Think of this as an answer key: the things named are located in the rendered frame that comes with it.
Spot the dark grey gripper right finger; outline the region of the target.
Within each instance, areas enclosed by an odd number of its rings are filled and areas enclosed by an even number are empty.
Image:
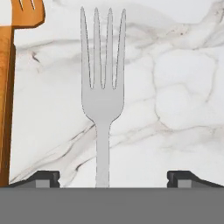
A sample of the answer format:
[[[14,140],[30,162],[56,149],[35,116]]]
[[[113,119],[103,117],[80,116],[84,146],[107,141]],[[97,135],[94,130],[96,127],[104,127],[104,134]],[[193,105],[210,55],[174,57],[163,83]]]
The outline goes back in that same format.
[[[168,188],[224,188],[224,185],[201,179],[190,171],[168,171],[167,179]]]

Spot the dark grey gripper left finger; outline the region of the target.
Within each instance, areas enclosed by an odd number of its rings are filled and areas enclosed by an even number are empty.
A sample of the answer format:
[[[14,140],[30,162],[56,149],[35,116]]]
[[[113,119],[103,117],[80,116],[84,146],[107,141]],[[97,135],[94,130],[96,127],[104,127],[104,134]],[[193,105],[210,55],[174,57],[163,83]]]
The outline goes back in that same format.
[[[60,188],[59,171],[36,171],[28,179],[10,184],[19,188]]]

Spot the silver metal fork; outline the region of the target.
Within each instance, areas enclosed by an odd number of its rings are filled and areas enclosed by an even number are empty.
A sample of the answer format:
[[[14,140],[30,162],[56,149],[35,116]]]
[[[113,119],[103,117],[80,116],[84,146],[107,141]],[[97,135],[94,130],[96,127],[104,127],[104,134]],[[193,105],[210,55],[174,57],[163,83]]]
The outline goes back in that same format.
[[[117,62],[113,62],[113,15],[108,14],[106,65],[101,61],[99,12],[94,13],[94,63],[89,63],[88,29],[85,11],[80,12],[81,103],[96,127],[95,186],[109,187],[109,130],[124,106],[124,59],[126,13],[122,13]]]

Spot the slotted wooden spatula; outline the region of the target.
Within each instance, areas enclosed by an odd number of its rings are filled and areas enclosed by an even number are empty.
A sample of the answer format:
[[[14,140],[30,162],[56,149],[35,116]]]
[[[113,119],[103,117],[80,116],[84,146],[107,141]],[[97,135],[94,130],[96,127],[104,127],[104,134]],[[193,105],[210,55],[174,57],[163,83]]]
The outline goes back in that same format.
[[[43,0],[10,0],[11,24],[0,26],[0,187],[9,184],[11,125],[15,79],[14,31],[33,29],[45,22]]]

